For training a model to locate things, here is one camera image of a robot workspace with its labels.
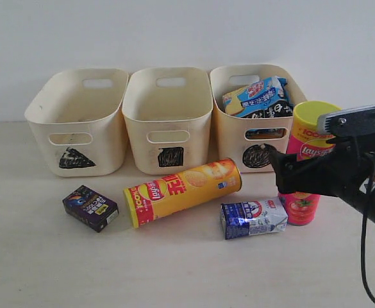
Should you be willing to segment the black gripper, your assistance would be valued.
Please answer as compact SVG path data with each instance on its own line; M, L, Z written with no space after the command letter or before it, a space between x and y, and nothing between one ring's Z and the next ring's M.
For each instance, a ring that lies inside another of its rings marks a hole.
M321 194L345 202L365 202L367 197L360 186L372 173L375 152L361 152L356 157L352 151L342 149L321 158L297 160L296 154L269 150L269 161L280 193ZM313 174L303 173L312 167Z

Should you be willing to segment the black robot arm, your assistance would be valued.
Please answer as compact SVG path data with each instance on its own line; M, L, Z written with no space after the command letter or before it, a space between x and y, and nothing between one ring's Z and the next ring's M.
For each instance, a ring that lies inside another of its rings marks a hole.
M280 193L337 197L375 223L375 149L342 142L321 157L298 161L270 150L269 160Z

